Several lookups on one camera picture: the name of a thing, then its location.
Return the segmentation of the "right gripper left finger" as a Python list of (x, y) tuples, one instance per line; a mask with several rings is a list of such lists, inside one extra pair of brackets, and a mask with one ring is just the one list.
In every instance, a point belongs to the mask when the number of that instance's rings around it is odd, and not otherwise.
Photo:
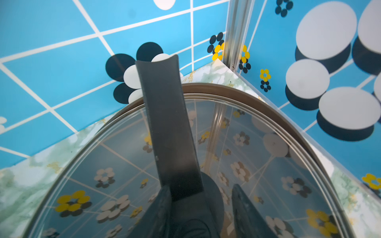
[(168, 238), (172, 196), (170, 188), (163, 186), (154, 202), (127, 238)]

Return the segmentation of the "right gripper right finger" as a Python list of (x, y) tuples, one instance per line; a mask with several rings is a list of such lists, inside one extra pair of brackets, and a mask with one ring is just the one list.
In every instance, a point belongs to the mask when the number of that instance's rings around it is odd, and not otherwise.
[(268, 238), (269, 227), (238, 184), (232, 189), (234, 226), (237, 238)]

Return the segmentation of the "glass pot lid black handle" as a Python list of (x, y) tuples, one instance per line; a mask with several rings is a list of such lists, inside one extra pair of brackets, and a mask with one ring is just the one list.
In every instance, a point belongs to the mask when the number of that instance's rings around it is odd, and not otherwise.
[(142, 95), (58, 177), (26, 238), (353, 238), (326, 170), (261, 100), (131, 65)]

